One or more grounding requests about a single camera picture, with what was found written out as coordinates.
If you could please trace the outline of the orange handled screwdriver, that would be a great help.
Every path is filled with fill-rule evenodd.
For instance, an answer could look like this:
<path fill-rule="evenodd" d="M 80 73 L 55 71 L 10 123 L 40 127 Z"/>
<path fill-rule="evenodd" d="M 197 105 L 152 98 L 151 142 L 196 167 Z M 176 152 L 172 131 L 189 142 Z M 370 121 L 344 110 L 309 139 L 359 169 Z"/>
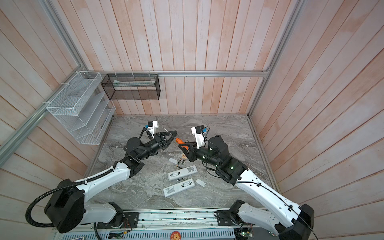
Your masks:
<path fill-rule="evenodd" d="M 180 138 L 176 138 L 175 140 L 181 149 L 185 149 L 186 151 L 189 150 L 189 146 L 185 142 L 183 142 Z"/>

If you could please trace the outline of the white battery cover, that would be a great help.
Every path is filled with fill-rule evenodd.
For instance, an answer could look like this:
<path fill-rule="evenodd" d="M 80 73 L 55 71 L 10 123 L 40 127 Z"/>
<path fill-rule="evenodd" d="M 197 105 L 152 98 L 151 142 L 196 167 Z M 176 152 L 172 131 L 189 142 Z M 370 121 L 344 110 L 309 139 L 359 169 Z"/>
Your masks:
<path fill-rule="evenodd" d="M 173 159 L 173 158 L 169 158 L 169 161 L 171 162 L 171 163 L 173 163 L 173 164 L 178 164 L 178 160 L 175 160 L 175 159 Z"/>
<path fill-rule="evenodd" d="M 201 181 L 200 179 L 197 179 L 197 180 L 196 180 L 196 183 L 197 183 L 198 185 L 200 185 L 201 187 L 203 187 L 203 188 L 206 186 L 206 183 L 203 182 L 203 181 Z"/>

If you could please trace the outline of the white remote control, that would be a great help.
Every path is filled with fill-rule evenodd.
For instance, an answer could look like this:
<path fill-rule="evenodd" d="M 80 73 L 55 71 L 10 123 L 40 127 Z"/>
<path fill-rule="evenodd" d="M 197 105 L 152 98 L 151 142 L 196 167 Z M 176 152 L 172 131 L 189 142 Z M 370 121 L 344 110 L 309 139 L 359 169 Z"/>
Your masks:
<path fill-rule="evenodd" d="M 164 196 L 166 198 L 172 196 L 172 195 L 175 195 L 177 193 L 180 193 L 180 192 L 183 192 L 185 190 L 188 190 L 188 189 L 191 189 L 195 187 L 195 182 L 193 179 L 188 179 L 188 180 L 185 180 L 183 182 L 179 182 L 179 183 L 176 183 L 172 186 L 169 186 L 167 188 L 164 188 L 163 189 L 163 192 L 164 192 Z"/>
<path fill-rule="evenodd" d="M 197 172 L 198 172 L 197 167 L 193 165 L 190 167 L 186 167 L 180 170 L 167 173 L 167 177 L 169 181 L 174 181 L 174 180 L 182 179 L 190 175 L 196 174 Z"/>

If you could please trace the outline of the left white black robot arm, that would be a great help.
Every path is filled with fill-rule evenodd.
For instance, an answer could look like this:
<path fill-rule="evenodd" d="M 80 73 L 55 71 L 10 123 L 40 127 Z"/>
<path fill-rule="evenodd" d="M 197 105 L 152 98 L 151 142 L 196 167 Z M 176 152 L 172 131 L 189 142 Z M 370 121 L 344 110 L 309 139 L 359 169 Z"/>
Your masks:
<path fill-rule="evenodd" d="M 132 178 L 143 168 L 144 159 L 166 150 L 177 137 L 177 131 L 160 132 L 152 135 L 149 142 L 143 143 L 139 137 L 130 138 L 124 147 L 125 157 L 114 162 L 110 168 L 82 180 L 61 181 L 58 186 L 33 200 L 27 207 L 25 218 L 28 224 L 38 228 L 55 227 L 60 233 L 67 233 L 78 225 L 108 223 L 119 227 L 124 221 L 123 210 L 114 202 L 93 207 L 87 202 L 119 182 Z M 49 197 L 45 215 L 50 223 L 39 223 L 32 218 L 34 206 Z"/>

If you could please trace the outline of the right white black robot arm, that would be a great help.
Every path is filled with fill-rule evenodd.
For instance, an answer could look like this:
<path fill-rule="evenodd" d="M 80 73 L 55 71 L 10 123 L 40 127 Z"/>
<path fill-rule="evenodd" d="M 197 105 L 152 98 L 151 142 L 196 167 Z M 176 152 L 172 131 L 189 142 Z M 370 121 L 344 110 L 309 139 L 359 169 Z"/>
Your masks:
<path fill-rule="evenodd" d="M 314 209 L 290 201 L 265 184 L 244 163 L 230 155 L 229 147 L 220 135 L 210 138 L 204 147 L 196 142 L 176 141 L 190 162 L 201 160 L 214 166 L 219 178 L 266 207 L 266 210 L 260 210 L 237 200 L 228 211 L 231 222 L 256 225 L 281 240 L 307 240 L 312 235 Z"/>

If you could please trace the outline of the red round sticker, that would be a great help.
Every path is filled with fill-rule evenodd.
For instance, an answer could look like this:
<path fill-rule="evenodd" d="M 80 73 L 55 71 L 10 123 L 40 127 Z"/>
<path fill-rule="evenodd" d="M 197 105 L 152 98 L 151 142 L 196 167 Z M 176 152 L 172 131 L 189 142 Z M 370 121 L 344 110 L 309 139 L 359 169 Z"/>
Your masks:
<path fill-rule="evenodd" d="M 181 240 L 181 239 L 182 239 L 182 235 L 180 232 L 174 231 L 171 233 L 170 240 Z"/>

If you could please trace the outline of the horizontal aluminium wall rail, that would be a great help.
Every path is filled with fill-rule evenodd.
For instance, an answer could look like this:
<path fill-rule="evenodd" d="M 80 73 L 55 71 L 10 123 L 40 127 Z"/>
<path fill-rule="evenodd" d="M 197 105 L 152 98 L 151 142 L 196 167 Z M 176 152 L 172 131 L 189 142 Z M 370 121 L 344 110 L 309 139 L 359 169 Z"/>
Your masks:
<path fill-rule="evenodd" d="M 240 70 L 240 71 L 100 71 L 106 74 L 158 75 L 159 77 L 266 77 L 267 70 Z"/>

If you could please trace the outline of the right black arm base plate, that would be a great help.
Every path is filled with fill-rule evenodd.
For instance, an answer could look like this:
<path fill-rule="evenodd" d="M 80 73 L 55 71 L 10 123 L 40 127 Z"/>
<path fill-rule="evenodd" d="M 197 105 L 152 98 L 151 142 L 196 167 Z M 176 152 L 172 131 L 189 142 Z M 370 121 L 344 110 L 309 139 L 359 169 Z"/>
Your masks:
<path fill-rule="evenodd" d="M 214 212 L 219 226 L 245 226 L 256 225 L 254 219 L 246 216 L 245 212 L 235 212 L 230 210 L 219 210 Z"/>

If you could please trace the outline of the aluminium front rail frame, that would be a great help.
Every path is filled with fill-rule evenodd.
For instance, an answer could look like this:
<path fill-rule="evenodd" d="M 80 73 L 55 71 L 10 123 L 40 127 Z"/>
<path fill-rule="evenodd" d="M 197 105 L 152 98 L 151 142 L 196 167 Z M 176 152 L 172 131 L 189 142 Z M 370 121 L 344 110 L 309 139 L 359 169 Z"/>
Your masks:
<path fill-rule="evenodd" d="M 178 231 L 181 240 L 240 240 L 252 237 L 258 229 L 256 225 L 219 226 L 215 211 L 227 209 L 180 209 L 145 210 L 139 212 L 135 229 L 97 229 L 97 226 L 82 225 L 60 234 L 53 230 L 49 240 L 170 240 L 171 233 Z M 267 231 L 274 239 L 279 237 Z"/>

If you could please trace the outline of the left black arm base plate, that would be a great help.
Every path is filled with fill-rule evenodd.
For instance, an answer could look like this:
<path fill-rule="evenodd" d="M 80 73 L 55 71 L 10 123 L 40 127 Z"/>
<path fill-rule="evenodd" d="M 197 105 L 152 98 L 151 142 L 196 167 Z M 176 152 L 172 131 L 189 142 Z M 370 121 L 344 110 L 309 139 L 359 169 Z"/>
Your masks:
<path fill-rule="evenodd" d="M 110 222 L 97 223 L 97 229 L 135 229 L 139 215 L 139 212 L 117 213 Z"/>

